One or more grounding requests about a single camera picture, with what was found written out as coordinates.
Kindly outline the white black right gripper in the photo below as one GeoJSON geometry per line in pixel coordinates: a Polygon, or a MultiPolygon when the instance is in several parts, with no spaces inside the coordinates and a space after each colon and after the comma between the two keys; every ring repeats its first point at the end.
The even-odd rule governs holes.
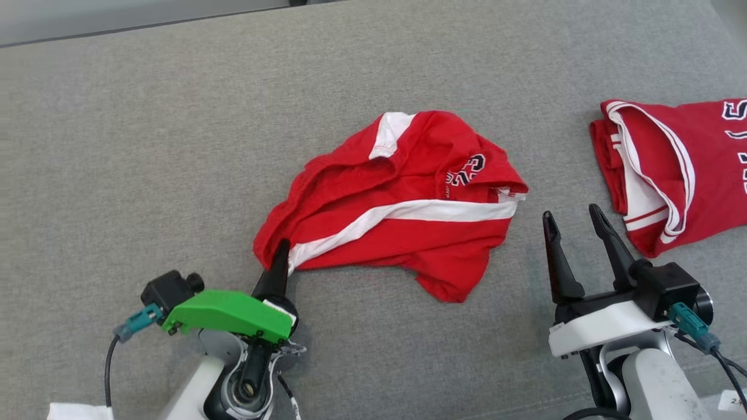
{"type": "Polygon", "coordinates": [[[562,247],[562,236],[551,212],[542,215],[545,252],[549,266],[550,293],[557,304],[550,327],[549,347],[554,357],[573,354],[638,333],[669,326],[667,317],[654,321],[633,300],[637,282],[629,275],[635,259],[599,205],[589,205],[596,236],[605,245],[617,292],[586,297],[562,247]]]}

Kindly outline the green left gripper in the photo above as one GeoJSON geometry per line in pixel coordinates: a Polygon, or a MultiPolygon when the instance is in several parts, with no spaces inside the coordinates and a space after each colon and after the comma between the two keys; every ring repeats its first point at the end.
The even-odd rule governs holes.
{"type": "Polygon", "coordinates": [[[286,300],[290,241],[282,239],[264,269],[252,296],[238,290],[204,290],[176,305],[161,324],[166,332],[187,334],[192,329],[259,337],[272,345],[288,341],[297,317],[261,300],[286,300]]]}

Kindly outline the red shorts white stripe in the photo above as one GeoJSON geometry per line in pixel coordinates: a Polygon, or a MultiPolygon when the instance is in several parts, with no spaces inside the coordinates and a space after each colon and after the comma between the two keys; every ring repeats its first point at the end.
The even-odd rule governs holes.
{"type": "Polygon", "coordinates": [[[448,111],[387,112],[307,162],[254,237],[290,273],[401,267],[443,302],[464,302],[506,240],[528,186],[507,152],[448,111]]]}

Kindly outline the red basketball jersey white trim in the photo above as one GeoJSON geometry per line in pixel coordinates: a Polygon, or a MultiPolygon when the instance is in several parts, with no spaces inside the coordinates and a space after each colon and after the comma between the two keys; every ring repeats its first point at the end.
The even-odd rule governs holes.
{"type": "Polygon", "coordinates": [[[609,99],[589,131],[613,210],[645,257],[747,225],[747,98],[609,99]]]}

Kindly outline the white paper label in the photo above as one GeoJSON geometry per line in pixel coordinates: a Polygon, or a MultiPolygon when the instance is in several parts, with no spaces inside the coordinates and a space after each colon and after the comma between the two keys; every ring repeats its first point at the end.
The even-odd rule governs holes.
{"type": "Polygon", "coordinates": [[[744,412],[745,406],[734,389],[725,389],[720,394],[717,409],[718,411],[737,413],[744,412]]]}

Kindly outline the white paper sheet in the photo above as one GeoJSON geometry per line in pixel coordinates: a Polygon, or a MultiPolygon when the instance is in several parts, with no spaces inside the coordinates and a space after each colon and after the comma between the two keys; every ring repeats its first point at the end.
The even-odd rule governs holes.
{"type": "Polygon", "coordinates": [[[49,404],[46,420],[115,420],[112,407],[80,403],[49,404]]]}

